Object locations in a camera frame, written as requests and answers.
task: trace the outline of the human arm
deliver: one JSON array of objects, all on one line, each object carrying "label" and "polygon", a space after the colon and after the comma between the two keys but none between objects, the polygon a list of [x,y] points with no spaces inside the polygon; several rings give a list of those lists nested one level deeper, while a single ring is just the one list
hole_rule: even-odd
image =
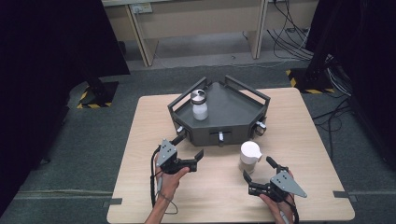
[{"label": "human arm", "polygon": [[[268,205],[268,208],[270,209],[276,224],[288,224],[288,222],[289,224],[293,223],[293,212],[287,203],[276,203],[264,194],[261,194],[260,198]],[[290,204],[294,204],[294,194],[289,194],[285,200]],[[288,220],[288,222],[283,219],[280,213],[281,211],[285,218]]]},{"label": "human arm", "polygon": [[164,174],[161,171],[160,167],[156,167],[155,174],[157,177],[157,183],[159,183],[159,179],[162,179],[161,190],[158,192],[158,199],[155,203],[154,207],[151,210],[147,220],[145,223],[148,224],[157,224],[161,223],[163,219],[163,215],[169,205],[172,202],[177,187],[179,185],[179,180],[183,177],[186,173],[190,171],[189,167],[184,167],[183,169],[179,170],[174,175]]}]

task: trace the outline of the black fabric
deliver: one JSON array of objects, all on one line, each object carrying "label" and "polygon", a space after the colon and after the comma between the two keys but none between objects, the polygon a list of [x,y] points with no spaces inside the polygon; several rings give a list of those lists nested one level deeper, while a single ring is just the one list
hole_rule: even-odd
[{"label": "black fabric", "polygon": [[361,25],[356,58],[344,62],[351,67],[354,97],[367,119],[369,132],[384,160],[396,169],[396,91],[394,53],[396,16],[394,1],[370,1]]},{"label": "black fabric", "polygon": [[[336,35],[328,41],[329,53],[340,62],[351,60],[354,56],[356,41],[359,32],[361,19],[361,1],[342,1],[340,10],[337,11],[337,18],[340,25],[333,27]],[[329,18],[335,8],[336,1],[320,0],[311,22],[311,30],[306,40],[306,48],[315,52],[322,33],[328,25]]]},{"label": "black fabric", "polygon": [[99,0],[3,2],[0,34],[1,216],[50,147],[70,90],[85,80],[77,61],[96,77],[129,71]]}]

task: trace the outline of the gray carpet floor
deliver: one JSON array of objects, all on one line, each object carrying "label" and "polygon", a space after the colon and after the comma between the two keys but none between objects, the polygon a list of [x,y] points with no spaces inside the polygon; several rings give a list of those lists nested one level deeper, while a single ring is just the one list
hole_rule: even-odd
[{"label": "gray carpet floor", "polygon": [[[70,92],[70,111],[49,152],[50,162],[30,173],[0,223],[107,223],[108,202],[139,97],[182,93],[201,77],[216,81],[226,75],[254,89],[289,87],[285,71],[307,66],[287,62],[270,67],[274,64],[156,69],[103,77],[104,82],[120,83],[109,108],[77,109],[86,88],[81,83]],[[333,111],[346,98],[334,98],[340,95],[303,94],[303,98],[316,117]],[[329,134],[323,128],[318,127],[318,132],[330,154]],[[333,165],[356,212],[347,223],[395,223],[396,173],[382,161],[353,112],[334,119],[332,128],[339,129],[332,132]]]}]

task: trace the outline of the silver lid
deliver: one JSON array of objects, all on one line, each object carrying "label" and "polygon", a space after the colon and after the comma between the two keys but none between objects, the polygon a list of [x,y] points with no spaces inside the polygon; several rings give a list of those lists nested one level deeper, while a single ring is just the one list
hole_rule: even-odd
[{"label": "silver lid", "polygon": [[195,90],[191,92],[191,102],[194,105],[201,105],[206,102],[206,93],[203,90]]}]

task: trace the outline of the electrical outlet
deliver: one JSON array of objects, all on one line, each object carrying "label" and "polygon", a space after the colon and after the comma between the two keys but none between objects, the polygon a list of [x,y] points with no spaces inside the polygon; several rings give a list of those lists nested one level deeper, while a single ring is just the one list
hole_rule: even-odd
[{"label": "electrical outlet", "polygon": [[131,11],[132,11],[134,14],[137,14],[137,13],[150,13],[150,12],[152,12],[151,3],[136,3],[136,4],[131,4],[131,5],[129,5],[129,9],[131,9]]}]

